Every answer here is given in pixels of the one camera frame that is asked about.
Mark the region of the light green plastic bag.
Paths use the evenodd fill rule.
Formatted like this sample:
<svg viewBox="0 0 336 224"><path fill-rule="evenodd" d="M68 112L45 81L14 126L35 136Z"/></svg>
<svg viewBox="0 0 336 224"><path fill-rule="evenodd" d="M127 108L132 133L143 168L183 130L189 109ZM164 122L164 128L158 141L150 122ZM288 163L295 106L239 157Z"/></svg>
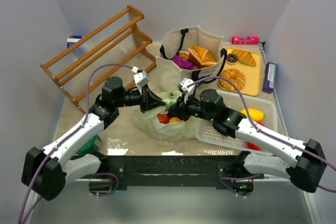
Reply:
<svg viewBox="0 0 336 224"><path fill-rule="evenodd" d="M133 110L135 126L147 136L156 140L182 142L196 138L195 133L198 125L197 118L191 117L186 122L182 121L163 124L159 122L157 117L159 113L166 114L168 107L174 105L181 94L182 93L179 90L159 93L158 96L163 99L166 105L146 111L145 113L142 113L140 108L135 107Z"/></svg>

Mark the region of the yellow banana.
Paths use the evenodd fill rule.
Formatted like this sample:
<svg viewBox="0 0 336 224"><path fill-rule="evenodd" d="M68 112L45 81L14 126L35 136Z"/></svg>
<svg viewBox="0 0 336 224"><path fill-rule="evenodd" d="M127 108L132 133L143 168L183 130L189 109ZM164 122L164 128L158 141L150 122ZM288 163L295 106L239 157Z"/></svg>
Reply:
<svg viewBox="0 0 336 224"><path fill-rule="evenodd" d="M251 119L256 122L262 121L265 117L264 113L257 109L252 109L252 108L249 108L248 110L242 109L240 112L244 114L246 117L248 117L248 114L249 114Z"/></svg>

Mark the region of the purple snack packet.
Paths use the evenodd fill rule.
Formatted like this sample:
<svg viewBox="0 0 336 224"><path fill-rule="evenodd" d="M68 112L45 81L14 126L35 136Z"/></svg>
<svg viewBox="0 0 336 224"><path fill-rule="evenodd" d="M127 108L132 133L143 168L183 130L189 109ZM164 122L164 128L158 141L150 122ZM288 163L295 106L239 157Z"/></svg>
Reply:
<svg viewBox="0 0 336 224"><path fill-rule="evenodd" d="M186 59L180 57L179 55L175 55L172 58L172 61L181 69L185 69L185 70L194 70L195 69L195 65L189 61L187 61Z"/></svg>

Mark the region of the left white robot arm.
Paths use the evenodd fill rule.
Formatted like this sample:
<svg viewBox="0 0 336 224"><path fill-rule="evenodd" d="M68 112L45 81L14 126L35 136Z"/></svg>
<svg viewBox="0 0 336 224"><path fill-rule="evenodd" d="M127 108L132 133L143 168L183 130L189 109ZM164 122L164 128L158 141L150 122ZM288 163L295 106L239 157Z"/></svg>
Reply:
<svg viewBox="0 0 336 224"><path fill-rule="evenodd" d="M96 134L104 131L119 116L119 108L138 106L146 112L166 103L152 92L147 78L134 89L126 90L119 77L109 77L94 104L71 130L42 149L31 148L25 157L22 183L43 199L51 201L66 184L87 174L96 173L101 161L87 154L77 161L71 157Z"/></svg>

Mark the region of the beige canvas tote bag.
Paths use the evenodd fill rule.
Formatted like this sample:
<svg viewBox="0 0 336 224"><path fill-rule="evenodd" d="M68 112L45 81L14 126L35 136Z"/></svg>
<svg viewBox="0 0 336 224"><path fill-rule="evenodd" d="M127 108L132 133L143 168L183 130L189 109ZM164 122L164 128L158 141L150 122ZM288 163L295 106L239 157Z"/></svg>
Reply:
<svg viewBox="0 0 336 224"><path fill-rule="evenodd" d="M207 49L215 58L213 66L192 70L182 69L173 57L180 51L187 52L189 46ZM189 27L167 33L156 57L158 76L156 81L163 91L173 91L184 78L197 81L204 77L219 76L224 69L227 50L222 37L204 32L200 27Z"/></svg>

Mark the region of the yellow lemon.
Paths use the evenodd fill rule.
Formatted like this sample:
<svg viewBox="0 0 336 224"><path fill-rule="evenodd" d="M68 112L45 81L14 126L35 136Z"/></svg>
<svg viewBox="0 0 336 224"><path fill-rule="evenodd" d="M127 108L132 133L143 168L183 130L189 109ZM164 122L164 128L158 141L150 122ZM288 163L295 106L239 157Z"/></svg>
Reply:
<svg viewBox="0 0 336 224"><path fill-rule="evenodd" d="M169 123L175 123L175 122L182 122L181 119L179 119L178 117L172 117L169 120Z"/></svg>

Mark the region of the orange snack packet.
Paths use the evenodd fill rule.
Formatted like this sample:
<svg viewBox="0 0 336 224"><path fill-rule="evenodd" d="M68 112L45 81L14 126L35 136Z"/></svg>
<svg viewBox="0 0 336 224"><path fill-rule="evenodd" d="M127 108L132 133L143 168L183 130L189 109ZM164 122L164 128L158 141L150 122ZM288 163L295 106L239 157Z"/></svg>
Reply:
<svg viewBox="0 0 336 224"><path fill-rule="evenodd" d="M196 45L190 45L187 50L180 50L178 55L200 68L217 64L217 60L208 49Z"/></svg>

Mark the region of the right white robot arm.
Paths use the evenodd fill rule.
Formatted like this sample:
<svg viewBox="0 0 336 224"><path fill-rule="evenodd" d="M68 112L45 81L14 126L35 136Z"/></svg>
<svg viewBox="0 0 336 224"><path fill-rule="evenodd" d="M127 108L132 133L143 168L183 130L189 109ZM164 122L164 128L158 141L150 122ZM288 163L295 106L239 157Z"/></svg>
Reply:
<svg viewBox="0 0 336 224"><path fill-rule="evenodd" d="M202 91L199 99L179 97L168 112L183 121L191 116L210 121L221 135L253 143L270 153L262 156L244 151L241 164L247 172L288 179L309 193L317 190L326 169L326 157L319 142L296 140L261 126L227 107L214 89Z"/></svg>

